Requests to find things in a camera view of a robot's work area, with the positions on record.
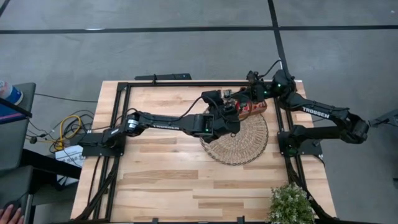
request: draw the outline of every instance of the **wicker mat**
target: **wicker mat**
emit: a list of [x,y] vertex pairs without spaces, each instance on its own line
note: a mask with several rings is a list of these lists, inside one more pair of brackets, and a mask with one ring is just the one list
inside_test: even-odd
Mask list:
[[202,139],[200,142],[209,156],[222,164],[230,166],[247,164],[266,149],[267,122],[261,114],[252,115],[241,122],[241,130],[235,137],[227,134],[209,144]]

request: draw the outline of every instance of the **wooden tabletop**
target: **wooden tabletop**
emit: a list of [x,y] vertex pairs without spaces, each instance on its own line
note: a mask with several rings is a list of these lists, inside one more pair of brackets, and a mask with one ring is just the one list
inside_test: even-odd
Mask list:
[[[107,126],[111,120],[118,82],[105,81],[99,94],[94,128]],[[201,92],[238,90],[238,87],[136,87],[131,89],[129,107],[171,116],[180,116]],[[303,83],[298,93],[305,97]],[[264,153],[243,166],[227,166],[214,161],[202,148],[200,140],[180,131],[147,129],[136,138],[128,138],[121,158],[112,222],[151,221],[247,221],[268,220],[271,188],[287,183],[284,158],[277,143],[278,123],[273,99],[267,100],[263,113],[269,129]],[[122,111],[123,100],[119,107]],[[191,113],[202,113],[207,104],[200,100]],[[282,111],[285,128],[286,116]],[[312,127],[309,114],[294,112],[295,124]],[[97,157],[86,159],[81,172],[71,218],[87,204],[88,191]],[[302,156],[309,191],[330,215],[335,215],[323,164],[313,156]],[[96,172],[95,194],[100,179],[102,159]],[[106,199],[101,204],[104,217]]]

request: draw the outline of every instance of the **person's hand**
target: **person's hand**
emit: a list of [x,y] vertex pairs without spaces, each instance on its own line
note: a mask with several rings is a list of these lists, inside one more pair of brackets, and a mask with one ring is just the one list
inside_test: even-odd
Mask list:
[[0,224],[23,224],[24,216],[21,216],[21,208],[18,208],[15,215],[10,219],[11,211],[14,206],[10,205],[6,211],[0,209]]

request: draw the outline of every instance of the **finger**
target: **finger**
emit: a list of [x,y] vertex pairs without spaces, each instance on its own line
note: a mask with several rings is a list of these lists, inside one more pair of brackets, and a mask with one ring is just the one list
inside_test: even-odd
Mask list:
[[8,222],[8,220],[10,219],[10,214],[11,214],[12,208],[14,208],[13,205],[9,205],[7,207],[6,211],[4,212],[4,214],[1,217],[0,224],[3,224],[3,222],[4,223]]
[[23,215],[23,216],[21,216],[20,218],[19,218],[19,220],[18,220],[18,223],[17,224],[24,224],[24,218],[25,218],[25,216]]
[[15,224],[15,223],[17,223],[20,216],[21,216],[21,208],[18,208],[17,212],[14,214],[14,216],[13,216],[13,218],[10,220],[9,224]]

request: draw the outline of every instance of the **potted plant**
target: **potted plant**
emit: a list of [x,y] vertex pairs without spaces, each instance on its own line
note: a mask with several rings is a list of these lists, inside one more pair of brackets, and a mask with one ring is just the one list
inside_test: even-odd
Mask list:
[[314,215],[307,193],[295,184],[272,189],[269,220],[281,224],[312,224]]

